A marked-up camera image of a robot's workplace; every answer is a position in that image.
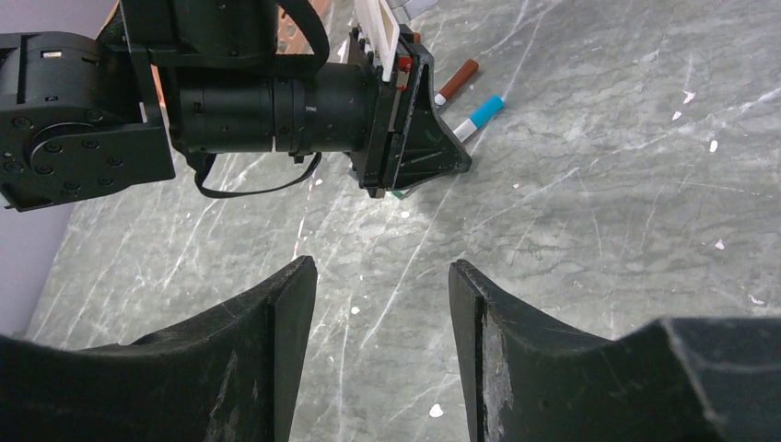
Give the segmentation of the thin white pen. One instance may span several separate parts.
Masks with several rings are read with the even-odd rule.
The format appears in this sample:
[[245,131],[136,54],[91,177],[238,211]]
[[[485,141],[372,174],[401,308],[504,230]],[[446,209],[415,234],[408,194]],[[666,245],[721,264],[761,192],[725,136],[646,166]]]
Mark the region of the thin white pen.
[[467,119],[452,130],[459,142],[467,141],[473,134],[484,127],[505,106],[504,100],[499,96],[488,99],[481,107],[475,110]]

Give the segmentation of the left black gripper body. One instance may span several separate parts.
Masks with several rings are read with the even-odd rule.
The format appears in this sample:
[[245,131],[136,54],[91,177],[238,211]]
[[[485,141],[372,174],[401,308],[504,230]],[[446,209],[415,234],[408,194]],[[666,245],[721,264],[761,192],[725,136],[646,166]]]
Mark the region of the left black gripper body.
[[372,52],[364,52],[358,33],[358,25],[349,32],[344,63],[332,63],[328,56],[308,78],[178,71],[180,95],[169,109],[169,132],[194,170],[197,186],[204,186],[219,154],[275,150],[295,161],[342,152],[371,197],[391,191],[397,110],[412,68],[401,45],[418,43],[401,26],[390,82],[385,83],[382,68],[373,65]]

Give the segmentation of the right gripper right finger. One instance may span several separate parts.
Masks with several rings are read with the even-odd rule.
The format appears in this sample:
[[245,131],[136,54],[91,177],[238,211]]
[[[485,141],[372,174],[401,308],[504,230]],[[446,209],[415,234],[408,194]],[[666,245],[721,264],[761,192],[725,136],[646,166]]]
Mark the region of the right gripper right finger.
[[610,341],[465,260],[449,309],[473,441],[776,441],[780,320],[653,320]]

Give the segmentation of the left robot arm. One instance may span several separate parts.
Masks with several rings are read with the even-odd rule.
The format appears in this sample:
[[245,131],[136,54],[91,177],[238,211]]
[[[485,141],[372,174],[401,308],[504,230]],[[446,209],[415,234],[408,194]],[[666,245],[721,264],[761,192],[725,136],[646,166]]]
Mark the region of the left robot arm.
[[121,1],[95,39],[1,38],[1,194],[20,212],[170,180],[198,190],[220,154],[328,152],[379,198],[472,164],[438,115],[432,54],[393,17],[351,29],[348,57],[307,1]]

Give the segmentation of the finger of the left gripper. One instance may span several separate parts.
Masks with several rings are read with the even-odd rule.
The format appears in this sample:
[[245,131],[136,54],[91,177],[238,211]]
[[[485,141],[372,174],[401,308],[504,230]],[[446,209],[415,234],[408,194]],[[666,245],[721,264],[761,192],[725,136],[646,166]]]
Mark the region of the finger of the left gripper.
[[398,139],[390,157],[390,189],[407,191],[427,181],[465,173],[472,158],[438,114],[433,90],[434,57],[421,44],[403,43],[412,58],[397,110]]

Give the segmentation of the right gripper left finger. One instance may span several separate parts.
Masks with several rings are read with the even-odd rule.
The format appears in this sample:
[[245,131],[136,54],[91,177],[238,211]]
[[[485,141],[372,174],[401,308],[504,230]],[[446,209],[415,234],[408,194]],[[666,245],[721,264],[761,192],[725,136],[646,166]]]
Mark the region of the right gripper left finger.
[[286,441],[316,299],[302,256],[253,288],[127,344],[3,338],[5,441]]

